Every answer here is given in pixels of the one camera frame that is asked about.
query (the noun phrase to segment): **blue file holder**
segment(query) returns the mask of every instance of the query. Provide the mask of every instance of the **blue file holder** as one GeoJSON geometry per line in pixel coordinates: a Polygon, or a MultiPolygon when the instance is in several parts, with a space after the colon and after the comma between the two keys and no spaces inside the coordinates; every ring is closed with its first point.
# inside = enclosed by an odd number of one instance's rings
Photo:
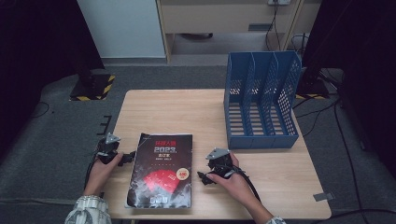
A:
{"type": "Polygon", "coordinates": [[[291,110],[300,74],[294,51],[229,54],[224,92],[229,149],[294,145],[299,134],[291,110]]]}

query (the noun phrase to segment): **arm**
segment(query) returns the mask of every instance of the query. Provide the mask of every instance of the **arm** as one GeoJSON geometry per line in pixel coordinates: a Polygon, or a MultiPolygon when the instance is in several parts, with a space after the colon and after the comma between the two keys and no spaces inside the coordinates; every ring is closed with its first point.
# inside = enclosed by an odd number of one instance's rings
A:
{"type": "MultiPolygon", "coordinates": [[[[230,153],[230,156],[233,160],[233,165],[239,166],[239,161],[232,152],[230,153]]],[[[231,197],[244,205],[257,224],[270,224],[273,223],[272,221],[274,221],[274,223],[285,223],[281,218],[274,217],[264,207],[264,205],[262,205],[262,203],[254,196],[248,183],[241,175],[233,174],[229,179],[224,179],[219,175],[214,174],[208,174],[206,176],[215,183],[223,186],[231,197]]]]}
{"type": "Polygon", "coordinates": [[[74,210],[67,216],[65,224],[111,223],[110,215],[107,213],[107,202],[99,196],[111,172],[121,159],[122,153],[119,153],[109,164],[103,164],[100,160],[94,163],[87,186],[76,201],[74,210]]]}

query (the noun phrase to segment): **yellow and black hazard tape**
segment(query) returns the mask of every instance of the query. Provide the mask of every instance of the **yellow and black hazard tape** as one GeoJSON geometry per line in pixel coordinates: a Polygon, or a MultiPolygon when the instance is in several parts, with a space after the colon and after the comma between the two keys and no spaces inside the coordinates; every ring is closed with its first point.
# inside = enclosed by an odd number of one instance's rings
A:
{"type": "Polygon", "coordinates": [[[108,78],[106,87],[104,88],[103,93],[101,95],[97,95],[97,96],[84,96],[84,95],[81,95],[81,96],[76,96],[76,97],[70,97],[70,100],[71,101],[105,100],[106,97],[107,97],[108,92],[111,89],[111,85],[113,84],[113,81],[114,81],[115,77],[116,76],[111,75],[108,78]]]}
{"type": "Polygon", "coordinates": [[[323,94],[296,94],[296,99],[328,99],[328,95],[323,94]]]}

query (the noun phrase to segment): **sleeve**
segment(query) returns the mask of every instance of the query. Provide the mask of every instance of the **sleeve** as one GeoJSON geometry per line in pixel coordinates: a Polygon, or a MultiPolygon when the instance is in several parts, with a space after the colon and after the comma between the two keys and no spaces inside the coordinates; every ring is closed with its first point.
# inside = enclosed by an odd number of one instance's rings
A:
{"type": "Polygon", "coordinates": [[[273,217],[265,224],[286,224],[286,222],[281,217],[273,217]]]}
{"type": "Polygon", "coordinates": [[[111,224],[107,202],[97,196],[81,196],[64,224],[111,224]]]}

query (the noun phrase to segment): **black book cover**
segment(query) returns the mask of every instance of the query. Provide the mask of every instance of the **black book cover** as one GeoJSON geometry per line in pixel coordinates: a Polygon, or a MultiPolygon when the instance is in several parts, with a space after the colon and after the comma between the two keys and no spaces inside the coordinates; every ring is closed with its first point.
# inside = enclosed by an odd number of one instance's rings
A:
{"type": "Polygon", "coordinates": [[[127,205],[191,207],[192,134],[141,133],[127,205]]]}

